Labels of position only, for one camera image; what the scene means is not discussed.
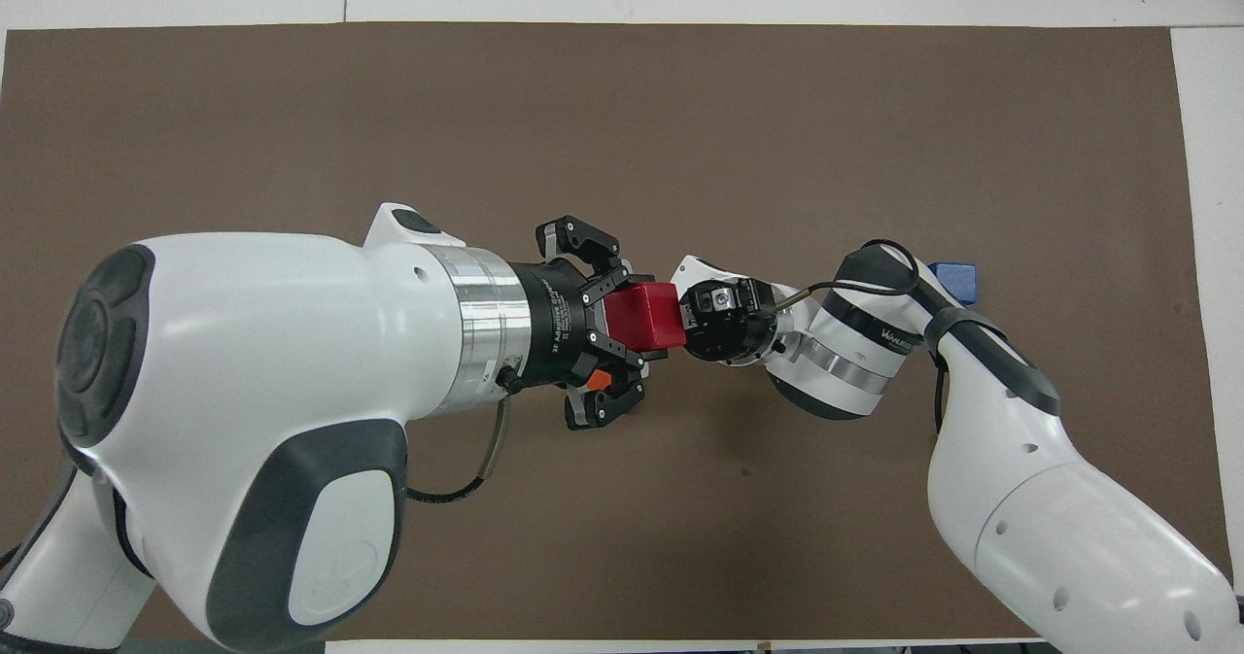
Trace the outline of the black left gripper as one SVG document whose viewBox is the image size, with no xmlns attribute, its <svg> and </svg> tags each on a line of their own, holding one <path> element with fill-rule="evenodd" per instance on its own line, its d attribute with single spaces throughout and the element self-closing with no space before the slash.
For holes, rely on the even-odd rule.
<svg viewBox="0 0 1244 654">
<path fill-rule="evenodd" d="M 621 257 L 617 237 L 570 215 L 539 224 L 535 239 L 542 264 L 509 262 L 526 297 L 532 339 L 522 371 L 508 372 L 505 387 L 513 394 L 564 387 L 569 430 L 607 426 L 644 399 L 648 358 L 605 332 L 588 332 L 585 305 L 634 283 L 634 269 Z M 590 276 L 569 259 L 587 265 Z"/>
</svg>

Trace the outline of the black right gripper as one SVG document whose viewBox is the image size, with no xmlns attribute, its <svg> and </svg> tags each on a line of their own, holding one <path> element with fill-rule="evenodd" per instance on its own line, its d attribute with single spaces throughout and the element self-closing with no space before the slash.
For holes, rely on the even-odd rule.
<svg viewBox="0 0 1244 654">
<path fill-rule="evenodd" d="M 680 296 L 685 349 L 702 361 L 753 363 L 773 348 L 778 329 L 773 285 L 759 279 L 736 283 L 708 279 Z"/>
</svg>

